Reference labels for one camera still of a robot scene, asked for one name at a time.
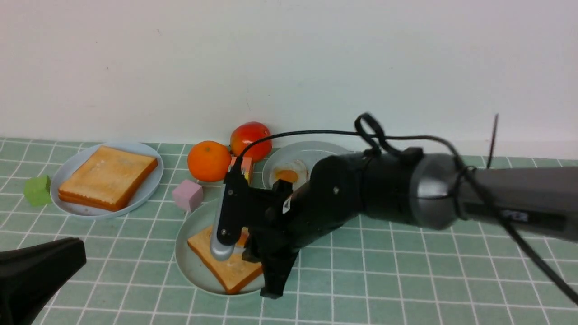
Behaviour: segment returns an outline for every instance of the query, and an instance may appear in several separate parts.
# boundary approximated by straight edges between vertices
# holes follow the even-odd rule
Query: pink cube
[[[203,202],[203,187],[188,179],[173,191],[176,205],[185,211],[194,211]]]

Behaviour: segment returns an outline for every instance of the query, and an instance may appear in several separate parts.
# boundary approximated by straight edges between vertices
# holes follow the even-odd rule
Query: red tomato
[[[235,156],[238,156],[250,143],[270,135],[271,132],[262,123],[245,123],[236,128],[231,134],[231,151]],[[271,140],[267,140],[249,149],[245,157],[251,157],[252,161],[256,163],[259,160],[263,160],[271,152],[271,148],[273,148]]]

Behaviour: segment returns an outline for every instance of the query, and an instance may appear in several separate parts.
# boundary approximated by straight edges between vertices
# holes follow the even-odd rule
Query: toy block
[[[179,208],[194,211],[203,202],[203,187],[186,179],[173,190],[173,200]]]
[[[50,177],[33,177],[24,185],[24,197],[32,206],[52,203],[50,198]]]

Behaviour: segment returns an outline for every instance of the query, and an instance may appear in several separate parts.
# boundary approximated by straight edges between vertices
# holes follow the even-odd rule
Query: fried egg
[[[293,160],[276,166],[269,175],[269,182],[273,185],[279,179],[293,184],[293,190],[300,188],[309,178],[307,167],[301,160]]]

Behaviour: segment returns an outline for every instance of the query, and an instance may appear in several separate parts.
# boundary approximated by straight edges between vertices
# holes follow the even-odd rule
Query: white label
[[[289,196],[289,198],[286,199],[285,202],[283,203],[282,213],[285,214],[285,213],[289,212],[290,209],[291,209],[291,196]]]

